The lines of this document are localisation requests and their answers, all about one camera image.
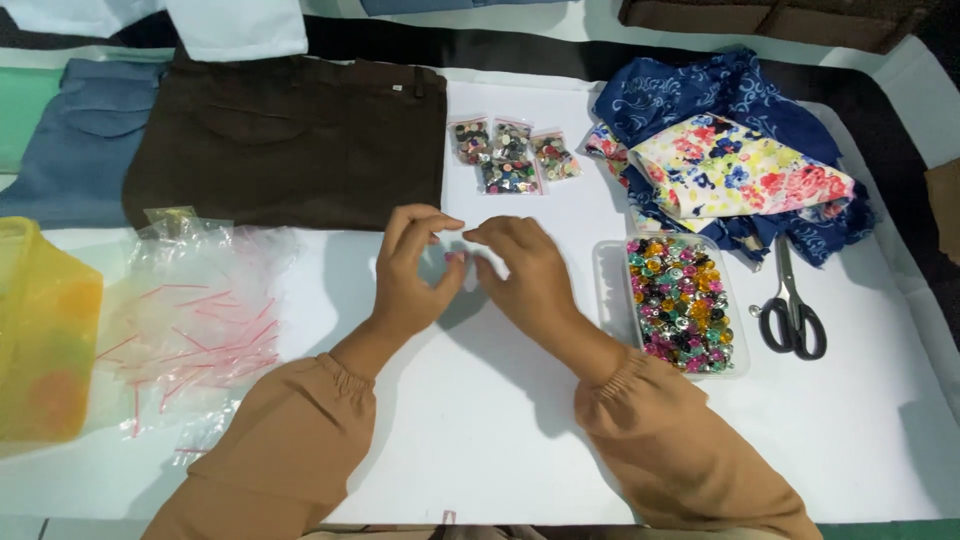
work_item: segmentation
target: elastic cuff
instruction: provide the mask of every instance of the elastic cuff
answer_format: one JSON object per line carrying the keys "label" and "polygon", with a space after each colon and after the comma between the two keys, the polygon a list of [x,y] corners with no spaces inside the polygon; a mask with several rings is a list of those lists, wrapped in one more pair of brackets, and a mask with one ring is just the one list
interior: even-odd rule
{"label": "elastic cuff", "polygon": [[329,353],[318,355],[317,363],[333,375],[333,380],[341,394],[362,394],[373,387],[373,381],[353,375]]}
{"label": "elastic cuff", "polygon": [[610,399],[632,384],[636,378],[649,369],[651,361],[658,361],[653,356],[646,355],[637,349],[631,349],[627,363],[620,366],[610,380],[603,386],[597,386],[591,393],[595,399]]}

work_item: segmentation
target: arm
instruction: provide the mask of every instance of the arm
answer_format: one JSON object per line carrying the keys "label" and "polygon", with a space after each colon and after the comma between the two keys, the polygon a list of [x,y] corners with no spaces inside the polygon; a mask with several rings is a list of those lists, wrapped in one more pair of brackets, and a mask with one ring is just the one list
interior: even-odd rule
{"label": "arm", "polygon": [[329,355],[289,362],[258,381],[143,538],[293,539],[329,515],[370,448],[373,379],[463,283],[463,257],[450,260],[436,288],[417,277],[433,233],[460,227],[430,207],[397,209],[377,258],[371,317]]}
{"label": "arm", "polygon": [[580,379],[577,421],[648,525],[821,538],[800,496],[707,407],[704,392],[580,313],[563,258],[535,220],[495,217],[464,237],[490,246],[507,263],[510,277],[501,280],[477,259],[481,285]]}

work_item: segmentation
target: black scissors handle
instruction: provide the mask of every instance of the black scissors handle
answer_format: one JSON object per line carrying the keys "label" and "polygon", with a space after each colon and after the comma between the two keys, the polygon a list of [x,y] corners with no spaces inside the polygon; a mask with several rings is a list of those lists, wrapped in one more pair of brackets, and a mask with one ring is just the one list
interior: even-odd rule
{"label": "black scissors handle", "polygon": [[[777,323],[780,327],[780,341],[774,337],[770,328],[770,313],[777,314]],[[789,353],[793,351],[803,360],[817,360],[827,353],[827,332],[817,314],[806,304],[799,305],[800,321],[790,318],[789,307],[783,298],[771,298],[760,313],[760,333],[763,341],[775,353]],[[806,339],[806,325],[813,329],[816,348],[810,352]]]}

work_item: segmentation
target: white fabric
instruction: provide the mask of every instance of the white fabric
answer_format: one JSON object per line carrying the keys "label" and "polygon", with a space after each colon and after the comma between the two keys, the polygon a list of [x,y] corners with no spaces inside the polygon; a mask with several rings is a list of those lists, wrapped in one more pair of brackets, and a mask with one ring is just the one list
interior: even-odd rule
{"label": "white fabric", "polygon": [[0,0],[21,30],[110,37],[166,9],[190,58],[243,61],[303,54],[299,0]]}

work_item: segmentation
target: bag of buttons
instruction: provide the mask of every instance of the bag of buttons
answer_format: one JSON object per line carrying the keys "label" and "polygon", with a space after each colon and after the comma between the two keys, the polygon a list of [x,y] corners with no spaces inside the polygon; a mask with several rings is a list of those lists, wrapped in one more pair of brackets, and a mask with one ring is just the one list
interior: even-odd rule
{"label": "bag of buttons", "polygon": [[527,161],[527,145],[534,125],[522,118],[498,117],[493,120],[493,158]]}
{"label": "bag of buttons", "polygon": [[530,144],[548,181],[563,180],[584,174],[580,163],[566,148],[564,132],[559,129],[544,130],[530,135]]}
{"label": "bag of buttons", "polygon": [[545,195],[537,168],[529,160],[490,160],[480,164],[487,195]]}
{"label": "bag of buttons", "polygon": [[490,119],[484,114],[453,118],[447,127],[453,135],[453,153],[466,165],[490,161],[493,150],[490,141]]}

